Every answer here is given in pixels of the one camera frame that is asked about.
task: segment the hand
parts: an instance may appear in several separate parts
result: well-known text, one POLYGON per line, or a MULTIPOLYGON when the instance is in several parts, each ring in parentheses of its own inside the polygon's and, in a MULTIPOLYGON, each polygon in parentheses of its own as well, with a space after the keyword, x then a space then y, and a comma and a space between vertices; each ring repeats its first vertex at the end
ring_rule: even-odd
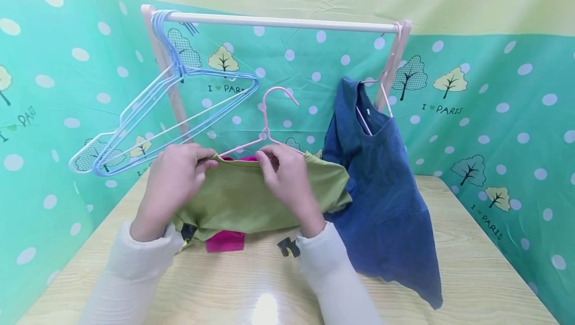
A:
POLYGON ((206 180, 205 171, 217 166, 216 154, 197 143, 170 144, 150 167, 148 185, 130 234, 140 242, 161 238, 175 212, 196 195, 206 180))
POLYGON ((256 156, 266 186, 299 219, 304 237, 320 234, 325 228, 325 220, 311 191, 303 156, 284 144, 262 147, 256 156))

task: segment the tree illustration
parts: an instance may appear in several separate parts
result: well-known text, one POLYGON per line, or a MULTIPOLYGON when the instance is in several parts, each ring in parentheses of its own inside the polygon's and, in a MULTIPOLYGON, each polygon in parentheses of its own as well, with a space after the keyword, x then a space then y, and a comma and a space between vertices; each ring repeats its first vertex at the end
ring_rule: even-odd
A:
POLYGON ((10 101, 6 98, 6 95, 2 92, 3 90, 7 90, 10 84, 12 83, 12 76, 6 68, 0 65, 0 97, 4 99, 7 106, 10 106, 10 101))
POLYGON ((208 65, 223 71, 236 71, 240 68, 230 51, 223 45, 209 57, 208 65))
POLYGON ((476 186, 483 186, 485 182, 485 165, 483 156, 477 154, 471 158, 461 159, 451 167, 451 171, 464 178, 459 185, 464 185, 466 181, 476 186))
POLYGON ((489 209, 496 205, 497 208, 502 209, 504 212, 508 212, 511 205, 509 204, 509 190, 507 188, 487 188, 485 189, 485 194, 491 204, 489 204, 489 209))
POLYGON ((392 88, 401 90, 400 100, 405 97, 406 90, 417 90, 427 86, 427 74, 423 69, 424 66, 421 57, 414 55, 403 67, 397 70, 392 88))
POLYGON ((134 144, 136 147, 130 151, 130 157, 136 158, 140 155, 145 155, 145 152, 150 149, 152 146, 152 142, 150 140, 146 140, 145 137, 138 135, 136 137, 136 143, 134 144))
MULTIPOLYGON (((90 143, 91 140, 92 138, 87 139, 86 142, 84 142, 84 145, 90 143)), ((96 160, 96 158, 98 158, 98 155, 102 152, 102 150, 104 150, 105 147, 106 143, 102 143, 99 140, 96 140, 90 147, 88 147, 82 154, 80 154, 78 159, 76 159, 75 162, 76 169, 78 169, 79 171, 86 171, 92 169, 94 161, 96 160)), ((115 158, 117 155, 120 154, 122 154, 122 151, 120 149, 114 149, 110 152, 110 155, 106 156, 106 159, 109 159, 109 161, 106 161, 106 159, 104 159, 102 165, 103 169, 106 170, 106 173, 110 171, 109 170, 110 167, 120 165, 120 163, 126 159, 126 155, 121 155, 115 158)))
POLYGON ((447 97, 447 93, 450 91, 464 91, 467 89, 465 73, 461 71, 460 67, 455 67, 449 73, 437 78, 433 83, 433 87, 445 91, 443 99, 447 97))

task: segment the green t-shirt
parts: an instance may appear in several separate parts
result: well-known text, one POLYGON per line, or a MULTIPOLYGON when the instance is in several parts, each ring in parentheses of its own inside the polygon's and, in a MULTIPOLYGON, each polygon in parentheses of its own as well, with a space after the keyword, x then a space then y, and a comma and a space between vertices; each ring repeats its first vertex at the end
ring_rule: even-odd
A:
MULTIPOLYGON (((306 152, 307 176, 322 212, 351 202, 345 190, 349 175, 339 164, 323 161, 306 152)), ((204 186, 184 205, 173 221, 178 231, 183 224, 196 226, 194 238, 207 240, 220 230, 242 233, 296 226, 297 219, 264 184, 258 162, 225 161, 208 170, 204 186)))

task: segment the tree print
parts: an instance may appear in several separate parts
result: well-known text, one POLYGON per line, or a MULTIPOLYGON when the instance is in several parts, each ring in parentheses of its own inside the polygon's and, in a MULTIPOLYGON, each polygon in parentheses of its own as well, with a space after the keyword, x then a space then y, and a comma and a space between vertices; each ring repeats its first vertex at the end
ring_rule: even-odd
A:
POLYGON ((435 89, 445 91, 443 99, 447 97, 450 91, 464 91, 467 89, 467 81, 465 80, 465 73, 462 72, 460 67, 453 68, 447 74, 437 78, 433 83, 435 89))
MULTIPOLYGON (((84 145, 90 143, 91 140, 92 138, 87 139, 86 142, 84 142, 84 145)), ((92 169, 94 161, 96 160, 96 158, 98 158, 99 154, 104 150, 106 144, 107 143, 102 143, 99 140, 96 140, 91 146, 89 146, 86 150, 84 150, 82 154, 80 154, 78 159, 76 159, 75 162, 76 169, 78 169, 79 171, 87 171, 92 169)), ((110 155, 106 156, 106 159, 109 159, 109 161, 106 161, 106 159, 104 159, 104 163, 102 165, 103 169, 106 170, 106 173, 109 173, 110 167, 120 165, 120 163, 122 163, 126 159, 126 155, 121 155, 115 158, 117 155, 120 154, 122 154, 122 151, 120 149, 114 149, 110 152, 110 155)))
POLYGON ((509 204, 509 190, 507 188, 487 188, 485 189, 485 194, 487 194, 487 197, 491 200, 489 209, 495 205, 504 212, 509 211, 511 205, 509 204))
POLYGON ((400 100, 405 97, 406 90, 417 90, 427 86, 427 74, 425 74, 424 67, 425 64, 421 61, 421 57, 414 55, 403 67, 397 70, 392 88, 401 90, 400 100))
POLYGON ((459 185, 464 185, 466 181, 476 186, 483 186, 485 182, 485 165, 483 156, 477 154, 471 158, 461 159, 451 167, 451 171, 463 177, 459 185))

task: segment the table surface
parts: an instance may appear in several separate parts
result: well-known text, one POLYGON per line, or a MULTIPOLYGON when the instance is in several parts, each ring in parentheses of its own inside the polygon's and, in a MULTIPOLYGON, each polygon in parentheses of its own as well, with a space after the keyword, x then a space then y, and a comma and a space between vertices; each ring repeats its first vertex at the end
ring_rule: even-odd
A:
MULTIPOLYGON (((387 324, 557 324, 453 193, 416 177, 431 212, 443 307, 434 311, 398 283, 362 277, 387 324)), ((120 224, 136 214, 145 174, 18 324, 77 324, 120 224)), ((202 243, 176 255, 146 324, 322 324, 297 260, 276 244, 295 229, 248 235, 242 252, 208 254, 202 243)))

